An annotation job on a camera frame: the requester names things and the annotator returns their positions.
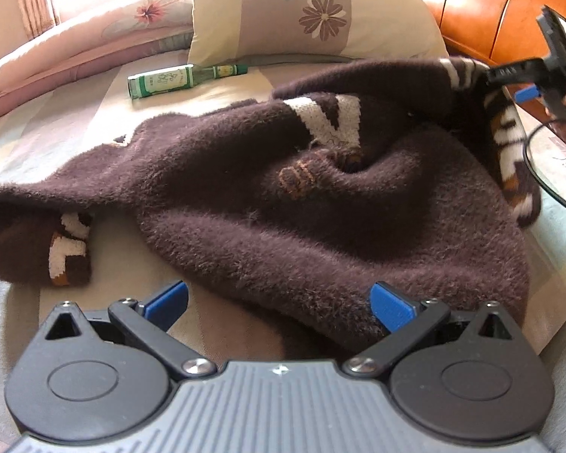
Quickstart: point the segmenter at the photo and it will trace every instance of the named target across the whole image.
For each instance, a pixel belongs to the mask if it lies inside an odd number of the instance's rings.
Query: floral pillowcase
[[[446,56],[422,0],[194,0],[189,62],[254,55]]]

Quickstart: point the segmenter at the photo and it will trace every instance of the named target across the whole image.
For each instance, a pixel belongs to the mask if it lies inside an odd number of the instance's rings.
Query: brown sweater
[[[148,119],[42,182],[0,186],[0,279],[87,283],[92,215],[120,210],[190,280],[347,350],[386,333],[369,310],[378,280],[455,308],[497,299],[522,322],[518,225],[540,194],[484,69],[356,62],[267,102]]]

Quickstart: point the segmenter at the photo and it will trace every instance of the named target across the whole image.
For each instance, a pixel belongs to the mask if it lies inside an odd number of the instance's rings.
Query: orange patch
[[[63,272],[55,278],[52,278],[52,284],[54,286],[69,286],[69,281],[67,280],[67,273]]]
[[[495,135],[496,132],[499,131],[499,129],[501,129],[501,116],[503,116],[504,112],[505,112],[505,109],[503,109],[499,114],[497,114],[496,116],[493,117],[493,119],[491,121],[492,135]]]
[[[518,176],[514,174],[503,183],[503,188],[506,191],[517,191],[519,185]]]
[[[520,203],[523,203],[526,200],[526,194],[517,194],[509,198],[509,205],[512,208],[517,207]]]
[[[293,166],[286,166],[279,171],[279,184],[293,199],[306,196],[316,183],[316,178],[309,170],[311,162],[298,160]]]

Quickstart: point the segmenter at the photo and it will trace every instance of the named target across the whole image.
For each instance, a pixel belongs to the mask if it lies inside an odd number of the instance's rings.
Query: black cable
[[[553,124],[554,122],[566,123],[565,120],[552,119],[539,124],[526,136],[526,140],[524,141],[524,145],[522,147],[522,157],[524,157],[524,163],[526,164],[526,167],[528,168],[531,175],[535,178],[537,183],[545,190],[545,192],[547,192],[547,194],[549,194],[560,205],[566,208],[566,200],[559,194],[557,194],[553,189],[551,189],[551,187],[547,185],[547,183],[539,176],[539,174],[536,173],[534,167],[532,166],[531,159],[528,156],[528,148],[530,147],[532,138],[535,136],[535,134],[537,134],[541,129],[549,127],[549,125]]]

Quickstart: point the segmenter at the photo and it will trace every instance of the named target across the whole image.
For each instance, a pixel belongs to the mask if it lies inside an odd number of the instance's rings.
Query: bedsheet
[[[129,75],[186,59],[186,52],[175,51],[138,60],[61,86],[1,117],[0,183],[40,180],[74,155],[126,134],[147,117],[166,111],[201,114],[249,97],[261,101],[273,87],[335,66],[254,66],[240,77],[130,101]],[[532,121],[524,114],[524,122]],[[541,217],[526,239],[532,284],[524,332],[540,352],[566,320],[566,211],[544,196]],[[3,401],[4,380],[57,302],[70,299],[82,309],[103,308],[124,296],[142,299],[184,278],[146,248],[132,221],[121,214],[95,220],[89,244],[93,278],[88,287],[23,287],[0,281],[0,451],[18,437]],[[170,334],[219,363],[282,356],[284,342],[268,321],[190,283],[189,308]]]

